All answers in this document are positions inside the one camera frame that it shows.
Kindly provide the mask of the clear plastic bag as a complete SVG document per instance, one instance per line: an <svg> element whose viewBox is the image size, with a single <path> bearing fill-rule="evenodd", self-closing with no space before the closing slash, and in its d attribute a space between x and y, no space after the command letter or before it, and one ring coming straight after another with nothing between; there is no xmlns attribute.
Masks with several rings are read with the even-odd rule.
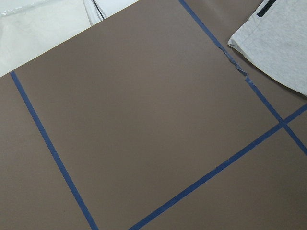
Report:
<svg viewBox="0 0 307 230"><path fill-rule="evenodd" d="M133 0L2 0L0 75L134 3Z"/></svg>

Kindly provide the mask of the grey cartoon print t-shirt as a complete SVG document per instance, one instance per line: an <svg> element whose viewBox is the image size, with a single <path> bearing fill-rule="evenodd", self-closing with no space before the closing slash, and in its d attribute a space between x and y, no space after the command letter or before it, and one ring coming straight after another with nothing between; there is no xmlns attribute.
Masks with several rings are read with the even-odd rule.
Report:
<svg viewBox="0 0 307 230"><path fill-rule="evenodd" d="M228 45L275 81L306 95L305 0L264 0Z"/></svg>

